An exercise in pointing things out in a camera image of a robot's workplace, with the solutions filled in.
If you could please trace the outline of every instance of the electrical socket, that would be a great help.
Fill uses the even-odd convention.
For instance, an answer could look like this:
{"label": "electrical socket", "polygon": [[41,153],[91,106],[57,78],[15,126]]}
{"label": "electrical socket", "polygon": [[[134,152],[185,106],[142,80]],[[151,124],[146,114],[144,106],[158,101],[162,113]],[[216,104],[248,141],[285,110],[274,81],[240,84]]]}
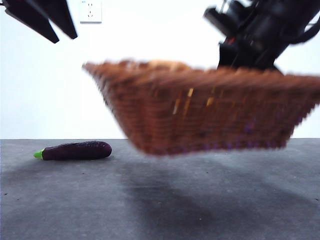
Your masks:
{"label": "electrical socket", "polygon": [[80,18],[80,23],[101,23],[102,22],[101,0],[80,0],[79,18]]}

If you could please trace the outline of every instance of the wicker basket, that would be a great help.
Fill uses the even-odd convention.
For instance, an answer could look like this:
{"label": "wicker basket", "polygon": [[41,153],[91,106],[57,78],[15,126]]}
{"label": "wicker basket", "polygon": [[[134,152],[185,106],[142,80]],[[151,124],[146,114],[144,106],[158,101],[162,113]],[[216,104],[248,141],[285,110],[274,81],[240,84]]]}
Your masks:
{"label": "wicker basket", "polygon": [[129,140],[153,155],[283,148],[320,103],[320,77],[180,62],[83,65]]}

